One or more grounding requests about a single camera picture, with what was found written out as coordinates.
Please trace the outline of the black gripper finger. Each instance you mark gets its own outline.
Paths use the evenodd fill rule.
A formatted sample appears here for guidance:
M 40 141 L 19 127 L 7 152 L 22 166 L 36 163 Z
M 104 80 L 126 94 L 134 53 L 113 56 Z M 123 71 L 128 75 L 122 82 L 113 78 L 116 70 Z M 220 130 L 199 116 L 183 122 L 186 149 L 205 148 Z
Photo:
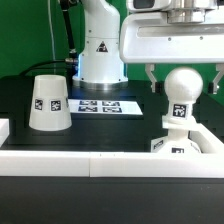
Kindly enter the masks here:
M 217 74 L 214 79 L 208 84 L 208 92 L 216 94 L 219 89 L 219 82 L 224 77 L 224 63 L 216 65 Z

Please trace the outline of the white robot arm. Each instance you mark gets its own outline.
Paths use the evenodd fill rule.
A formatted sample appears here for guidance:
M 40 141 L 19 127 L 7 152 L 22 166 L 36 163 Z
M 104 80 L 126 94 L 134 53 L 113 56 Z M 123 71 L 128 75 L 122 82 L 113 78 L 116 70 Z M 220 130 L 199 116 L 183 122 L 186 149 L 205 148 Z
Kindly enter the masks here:
M 82 0 L 85 47 L 73 83 L 108 90 L 127 82 L 124 65 L 143 64 L 158 92 L 157 64 L 214 63 L 215 94 L 224 77 L 224 0 L 126 0 L 128 15 L 106 0 Z

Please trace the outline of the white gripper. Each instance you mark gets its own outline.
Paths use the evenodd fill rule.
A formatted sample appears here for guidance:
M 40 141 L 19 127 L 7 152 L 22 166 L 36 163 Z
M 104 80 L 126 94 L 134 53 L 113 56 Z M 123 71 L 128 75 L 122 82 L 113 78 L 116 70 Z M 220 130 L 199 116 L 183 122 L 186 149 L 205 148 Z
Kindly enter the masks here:
M 224 62 L 224 12 L 210 11 L 203 23 L 188 24 L 169 24 L 165 12 L 131 14 L 122 24 L 120 56 L 146 64 L 151 90 L 160 93 L 154 64 Z

